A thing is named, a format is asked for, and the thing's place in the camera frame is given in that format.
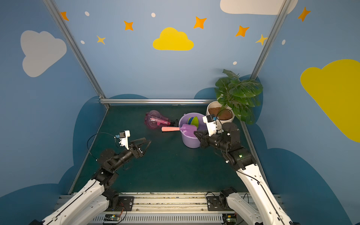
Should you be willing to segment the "purple plastic bucket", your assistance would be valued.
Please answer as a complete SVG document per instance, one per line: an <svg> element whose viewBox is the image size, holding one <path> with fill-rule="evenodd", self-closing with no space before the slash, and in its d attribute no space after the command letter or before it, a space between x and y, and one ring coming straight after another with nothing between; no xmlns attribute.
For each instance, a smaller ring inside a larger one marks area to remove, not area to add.
<svg viewBox="0 0 360 225"><path fill-rule="evenodd" d="M186 124L188 119L191 117L197 117L199 120L199 127L198 131L201 130L207 130L206 124L203 122L203 114L197 113L197 112L190 112L187 114L184 114L180 120L179 120L179 127L181 127L183 124ZM192 149L196 149L200 147L200 141L195 136L189 136L187 134L184 134L183 131L181 131L182 141L183 143L188 147Z"/></svg>

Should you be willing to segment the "green trowel yellow handle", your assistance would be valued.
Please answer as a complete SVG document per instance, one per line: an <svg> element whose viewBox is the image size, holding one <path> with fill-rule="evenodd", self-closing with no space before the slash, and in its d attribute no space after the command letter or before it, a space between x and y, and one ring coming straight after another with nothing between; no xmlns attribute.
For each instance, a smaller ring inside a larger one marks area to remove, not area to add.
<svg viewBox="0 0 360 225"><path fill-rule="evenodd" d="M198 119L198 117L194 117L193 126L196 126L197 128L199 127L199 119Z"/></svg>

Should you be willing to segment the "purple scoop pink handle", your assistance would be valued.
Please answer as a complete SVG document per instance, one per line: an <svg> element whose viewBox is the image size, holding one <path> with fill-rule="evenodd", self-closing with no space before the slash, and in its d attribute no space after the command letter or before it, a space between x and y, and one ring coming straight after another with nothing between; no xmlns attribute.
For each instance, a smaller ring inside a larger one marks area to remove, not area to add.
<svg viewBox="0 0 360 225"><path fill-rule="evenodd" d="M181 131L186 136L196 137L194 132L197 131L197 127L195 125L183 124L181 127L162 127L161 130L162 132Z"/></svg>

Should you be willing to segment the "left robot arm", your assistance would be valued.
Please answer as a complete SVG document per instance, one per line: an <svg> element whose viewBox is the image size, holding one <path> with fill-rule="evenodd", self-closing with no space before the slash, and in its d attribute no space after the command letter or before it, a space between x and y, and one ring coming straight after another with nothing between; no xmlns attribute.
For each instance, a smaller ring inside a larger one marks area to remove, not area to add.
<svg viewBox="0 0 360 225"><path fill-rule="evenodd" d="M106 149L98 158L100 168L73 197L43 220L33 220L31 225L86 225L109 207L120 206L119 194L111 189L118 178L117 170L133 158L145 155L151 140L131 141L120 153Z"/></svg>

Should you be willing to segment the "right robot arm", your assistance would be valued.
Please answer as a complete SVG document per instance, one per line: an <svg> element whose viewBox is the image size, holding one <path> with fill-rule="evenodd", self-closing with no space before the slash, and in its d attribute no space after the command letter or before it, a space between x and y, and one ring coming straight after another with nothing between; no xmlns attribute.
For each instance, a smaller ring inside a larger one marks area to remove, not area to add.
<svg viewBox="0 0 360 225"><path fill-rule="evenodd" d="M221 151L226 163L232 167L245 184L255 207L252 207L234 188L221 191L228 208L236 212L242 223L248 225L294 225L265 183L260 168L251 152L242 146L240 130L234 123L222 125L222 131L194 132L202 148L213 147Z"/></svg>

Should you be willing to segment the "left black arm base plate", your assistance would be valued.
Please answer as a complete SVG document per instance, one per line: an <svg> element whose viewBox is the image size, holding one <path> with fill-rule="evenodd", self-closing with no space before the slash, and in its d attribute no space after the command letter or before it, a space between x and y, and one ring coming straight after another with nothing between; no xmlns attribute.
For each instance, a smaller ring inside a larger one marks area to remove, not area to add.
<svg viewBox="0 0 360 225"><path fill-rule="evenodd" d="M113 211L121 211L125 209L128 212L131 212L134 205L134 196L119 196L115 198L113 203L112 210Z"/></svg>

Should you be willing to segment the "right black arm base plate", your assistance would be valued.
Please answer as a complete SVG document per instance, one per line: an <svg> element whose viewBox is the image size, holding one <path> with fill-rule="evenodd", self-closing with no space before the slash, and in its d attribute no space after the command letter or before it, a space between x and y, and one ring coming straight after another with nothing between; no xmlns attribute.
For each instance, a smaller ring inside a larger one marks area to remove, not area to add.
<svg viewBox="0 0 360 225"><path fill-rule="evenodd" d="M206 200L207 200L208 211L210 212L225 211L225 209L222 207L222 204L218 196L207 196Z"/></svg>

